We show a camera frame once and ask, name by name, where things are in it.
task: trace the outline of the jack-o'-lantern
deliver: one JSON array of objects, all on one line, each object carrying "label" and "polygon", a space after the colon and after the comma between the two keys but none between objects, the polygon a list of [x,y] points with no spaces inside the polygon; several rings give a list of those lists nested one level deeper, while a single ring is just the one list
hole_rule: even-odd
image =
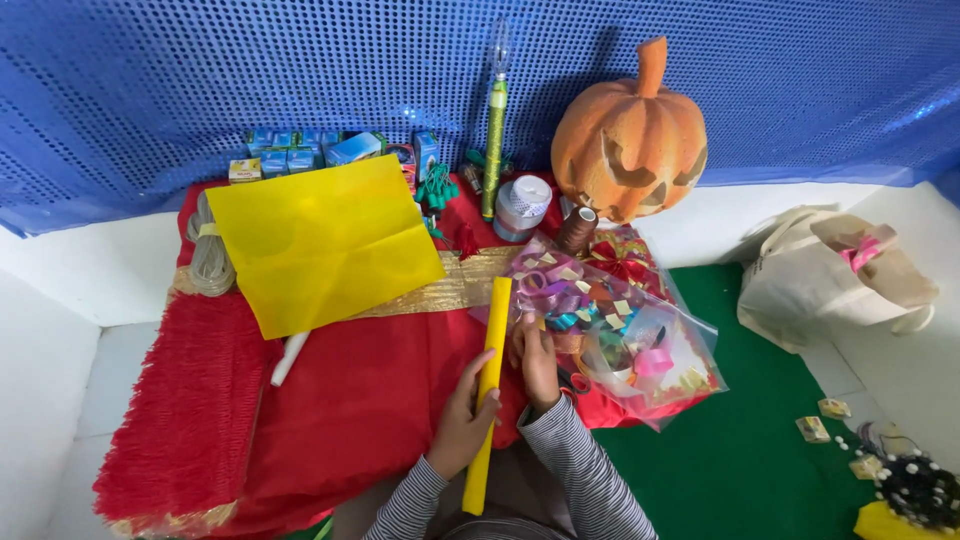
[{"label": "jack-o'-lantern", "polygon": [[636,54],[637,79],[584,90],[566,108],[550,148],[564,195],[616,223],[676,205],[707,163],[700,108],[661,84],[666,37],[644,41]]}]

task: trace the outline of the striped shirt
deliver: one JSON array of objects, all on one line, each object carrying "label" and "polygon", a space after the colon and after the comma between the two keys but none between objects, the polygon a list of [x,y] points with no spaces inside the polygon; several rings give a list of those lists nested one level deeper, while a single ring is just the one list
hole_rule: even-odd
[{"label": "striped shirt", "polygon": [[[520,417],[518,428],[540,461],[564,485],[570,518],[579,540],[657,540],[653,525],[607,453],[593,440],[569,399],[534,422]],[[363,540],[421,540],[447,486],[422,456],[394,495],[376,513]],[[569,540],[539,523],[521,518],[472,519],[443,540]]]}]

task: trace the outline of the bag handle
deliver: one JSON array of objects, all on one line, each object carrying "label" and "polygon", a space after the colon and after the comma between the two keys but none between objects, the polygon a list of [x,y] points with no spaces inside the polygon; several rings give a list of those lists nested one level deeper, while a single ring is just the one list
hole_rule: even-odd
[{"label": "bag handle", "polygon": [[765,257],[770,255],[770,246],[773,245],[777,240],[780,240],[780,237],[786,234],[787,230],[797,224],[797,222],[815,215],[823,210],[815,209],[811,207],[797,207],[791,210],[788,210],[785,214],[786,220],[780,224],[779,227],[763,241],[763,245],[760,246],[760,256]]},{"label": "bag handle", "polygon": [[926,328],[933,320],[933,304],[924,304],[896,321],[890,329],[893,335],[909,335]]}]

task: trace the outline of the tote bag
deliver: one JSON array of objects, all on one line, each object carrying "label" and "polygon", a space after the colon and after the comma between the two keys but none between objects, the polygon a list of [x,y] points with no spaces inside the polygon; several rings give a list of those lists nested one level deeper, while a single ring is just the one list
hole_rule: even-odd
[{"label": "tote bag", "polygon": [[836,251],[837,242],[872,226],[843,212],[795,209],[744,273],[740,324],[789,353],[829,339],[831,329],[844,325],[895,320],[894,334],[921,330],[939,291],[896,243],[855,273]]}]

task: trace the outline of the red bow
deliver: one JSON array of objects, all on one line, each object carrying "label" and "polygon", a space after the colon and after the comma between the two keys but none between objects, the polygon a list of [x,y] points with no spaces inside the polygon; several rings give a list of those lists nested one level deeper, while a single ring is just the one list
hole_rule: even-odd
[{"label": "red bow", "polygon": [[647,266],[639,258],[636,258],[636,254],[628,253],[626,257],[619,258],[610,242],[600,242],[590,250],[590,256],[592,258],[587,259],[587,264],[590,266],[603,270],[629,284],[640,283],[641,286],[645,284],[644,278],[647,274]]}]

